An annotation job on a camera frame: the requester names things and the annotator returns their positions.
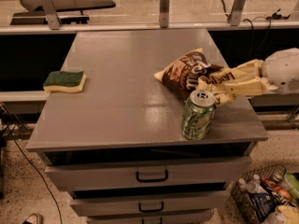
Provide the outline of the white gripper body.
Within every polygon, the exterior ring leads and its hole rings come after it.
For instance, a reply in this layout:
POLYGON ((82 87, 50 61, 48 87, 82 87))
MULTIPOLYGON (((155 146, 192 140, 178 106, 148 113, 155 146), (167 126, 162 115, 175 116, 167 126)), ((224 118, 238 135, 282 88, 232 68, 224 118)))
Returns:
POLYGON ((262 76, 267 79, 271 92, 299 93, 299 49, 284 49, 271 54, 263 62, 262 76))

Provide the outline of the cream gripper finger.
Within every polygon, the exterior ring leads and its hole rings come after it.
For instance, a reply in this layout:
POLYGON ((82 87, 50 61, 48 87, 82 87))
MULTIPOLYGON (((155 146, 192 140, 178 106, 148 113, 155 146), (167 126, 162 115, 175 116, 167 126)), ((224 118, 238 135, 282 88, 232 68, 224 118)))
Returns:
POLYGON ((255 77, 245 81, 231 80, 225 82, 223 87, 228 93, 245 96, 259 96, 279 89, 279 86, 271 84, 265 77, 255 77))
POLYGON ((263 60, 254 59, 246 63, 242 63, 235 68, 231 68, 230 72, 234 78, 242 78, 246 76, 259 77, 262 73, 263 60))

